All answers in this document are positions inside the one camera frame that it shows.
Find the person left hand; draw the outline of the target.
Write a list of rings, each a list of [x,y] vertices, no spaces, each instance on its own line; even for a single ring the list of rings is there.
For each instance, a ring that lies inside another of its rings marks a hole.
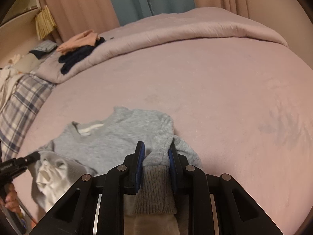
[[[21,209],[17,199],[17,192],[12,183],[8,184],[8,193],[5,200],[1,199],[1,205],[13,213],[20,214]]]

